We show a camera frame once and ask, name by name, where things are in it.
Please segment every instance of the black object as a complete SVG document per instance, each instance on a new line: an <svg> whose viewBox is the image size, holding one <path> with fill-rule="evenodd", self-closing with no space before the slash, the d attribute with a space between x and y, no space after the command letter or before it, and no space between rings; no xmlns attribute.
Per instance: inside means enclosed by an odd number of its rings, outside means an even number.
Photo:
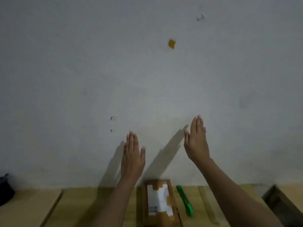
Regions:
<svg viewBox="0 0 303 227"><path fill-rule="evenodd" d="M15 194L15 191L7 182L8 175L9 174L6 174L4 177L0 177L0 206L12 199Z"/></svg>

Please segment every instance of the white wall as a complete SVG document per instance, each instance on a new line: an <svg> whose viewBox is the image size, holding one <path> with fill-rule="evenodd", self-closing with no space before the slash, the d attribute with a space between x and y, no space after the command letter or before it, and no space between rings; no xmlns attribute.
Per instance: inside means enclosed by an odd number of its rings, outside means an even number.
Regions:
<svg viewBox="0 0 303 227"><path fill-rule="evenodd" d="M211 157L237 183L303 181L302 9L0 0L0 173L18 188L110 186L133 130L145 178L202 185L178 132L201 114Z"/></svg>

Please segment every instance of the left hand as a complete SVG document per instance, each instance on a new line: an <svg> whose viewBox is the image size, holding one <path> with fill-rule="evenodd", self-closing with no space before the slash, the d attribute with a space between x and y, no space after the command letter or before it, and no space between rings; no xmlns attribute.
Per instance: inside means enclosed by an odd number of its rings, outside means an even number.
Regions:
<svg viewBox="0 0 303 227"><path fill-rule="evenodd" d="M138 137L132 131L126 136L123 145L123 157L121 161L121 179L125 179L134 185L141 177L145 166L145 146L139 152Z"/></svg>

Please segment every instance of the package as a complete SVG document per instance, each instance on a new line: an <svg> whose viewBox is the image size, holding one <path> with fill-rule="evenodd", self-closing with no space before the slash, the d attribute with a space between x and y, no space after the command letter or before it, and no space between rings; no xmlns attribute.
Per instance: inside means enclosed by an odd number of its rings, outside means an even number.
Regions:
<svg viewBox="0 0 303 227"><path fill-rule="evenodd" d="M144 226L181 227L170 180L145 182L142 195Z"/></svg>

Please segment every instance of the wooden table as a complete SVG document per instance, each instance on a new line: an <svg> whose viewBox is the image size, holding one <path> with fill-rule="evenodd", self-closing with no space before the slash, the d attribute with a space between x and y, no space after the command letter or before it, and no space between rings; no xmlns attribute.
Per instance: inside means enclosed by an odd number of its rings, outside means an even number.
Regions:
<svg viewBox="0 0 303 227"><path fill-rule="evenodd" d="M183 186L182 187L191 202L195 215L188 217L183 201L174 187L181 222L184 227L218 227L218 224L210 219L211 210L207 210L207 202L201 194L204 187ZM254 192L251 185L242 185L242 188L258 202L263 205L263 200ZM93 217L100 211L112 188L76 188L65 191L60 202L48 219L45 227L82 227L88 226ZM126 210L124 227L142 226L142 190L135 188L131 194Z"/></svg>
<svg viewBox="0 0 303 227"><path fill-rule="evenodd" d="M1 227L40 227L61 196L61 189L21 190L0 206Z"/></svg>

